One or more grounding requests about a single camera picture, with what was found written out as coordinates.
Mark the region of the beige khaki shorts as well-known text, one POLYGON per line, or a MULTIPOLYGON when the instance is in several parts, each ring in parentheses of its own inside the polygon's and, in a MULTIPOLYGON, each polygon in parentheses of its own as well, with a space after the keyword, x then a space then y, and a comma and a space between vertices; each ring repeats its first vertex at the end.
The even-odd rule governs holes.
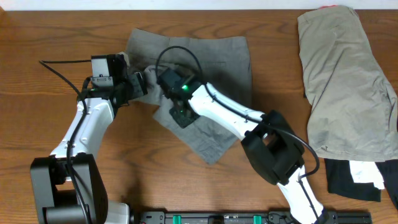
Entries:
POLYGON ((328 159, 396 159, 397 95, 357 13, 332 6, 297 21, 303 84, 312 107, 309 144, 328 159))

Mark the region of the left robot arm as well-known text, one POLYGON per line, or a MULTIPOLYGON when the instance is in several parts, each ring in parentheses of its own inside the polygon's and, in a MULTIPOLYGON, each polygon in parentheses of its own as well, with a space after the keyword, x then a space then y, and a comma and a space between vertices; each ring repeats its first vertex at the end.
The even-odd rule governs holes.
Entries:
POLYGON ((76 115, 60 144, 30 166, 39 223, 130 223, 129 205, 108 199, 96 156, 118 109, 147 94, 145 78, 121 52, 94 55, 92 74, 75 85, 76 115))

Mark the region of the black garment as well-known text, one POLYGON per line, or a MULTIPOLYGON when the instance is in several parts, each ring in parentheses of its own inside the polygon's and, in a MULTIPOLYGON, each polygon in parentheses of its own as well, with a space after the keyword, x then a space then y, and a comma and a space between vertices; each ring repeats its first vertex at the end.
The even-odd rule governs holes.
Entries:
MULTIPOLYGON (((328 192, 342 197, 381 201, 381 189, 372 183, 355 183, 349 168, 349 161, 324 159, 328 192)), ((384 186, 392 203, 397 208, 397 159, 376 163, 384 179, 384 186)))

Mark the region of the grey shorts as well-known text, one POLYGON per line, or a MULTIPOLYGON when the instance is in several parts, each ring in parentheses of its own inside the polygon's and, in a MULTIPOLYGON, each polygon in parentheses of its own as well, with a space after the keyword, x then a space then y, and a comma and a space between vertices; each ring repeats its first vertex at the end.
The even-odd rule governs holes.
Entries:
POLYGON ((193 39, 167 37, 140 29, 131 32, 125 53, 130 65, 144 72, 148 94, 139 101, 157 105, 153 118, 187 144, 207 164, 215 164, 237 140, 221 125, 199 117, 181 128, 169 110, 173 103, 156 83, 156 75, 166 68, 193 74, 199 67, 204 79, 218 91, 246 107, 252 104, 252 72, 248 43, 245 37, 224 39, 193 39))

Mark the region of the white garment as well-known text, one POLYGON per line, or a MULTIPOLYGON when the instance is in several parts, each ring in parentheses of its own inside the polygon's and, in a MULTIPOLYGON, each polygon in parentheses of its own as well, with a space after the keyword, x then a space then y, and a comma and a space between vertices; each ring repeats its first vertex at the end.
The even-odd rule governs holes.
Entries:
POLYGON ((375 162, 349 161, 350 173, 354 183, 373 184, 384 190, 384 179, 375 162))

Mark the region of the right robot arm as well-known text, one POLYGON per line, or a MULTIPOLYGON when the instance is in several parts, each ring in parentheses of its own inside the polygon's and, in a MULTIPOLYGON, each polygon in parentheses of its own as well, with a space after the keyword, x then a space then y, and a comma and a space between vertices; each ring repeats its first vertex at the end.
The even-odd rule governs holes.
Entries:
POLYGON ((170 115, 181 128, 201 116, 224 127, 241 141, 256 173, 280 188, 296 222, 327 222, 328 214, 307 180, 314 173, 306 172, 304 165, 309 145, 294 134, 280 113, 249 109, 197 76, 183 76, 170 68, 157 75, 157 83, 172 100, 170 115))

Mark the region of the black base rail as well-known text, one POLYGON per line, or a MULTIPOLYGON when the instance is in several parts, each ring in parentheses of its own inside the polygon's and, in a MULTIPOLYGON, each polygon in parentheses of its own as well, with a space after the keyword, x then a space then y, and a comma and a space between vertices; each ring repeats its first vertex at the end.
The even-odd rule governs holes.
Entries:
MULTIPOLYGON (((131 218, 138 224, 299 224, 290 212, 268 213, 168 213, 142 212, 131 218)), ((320 217, 324 224, 372 224, 370 213, 328 212, 320 217)))

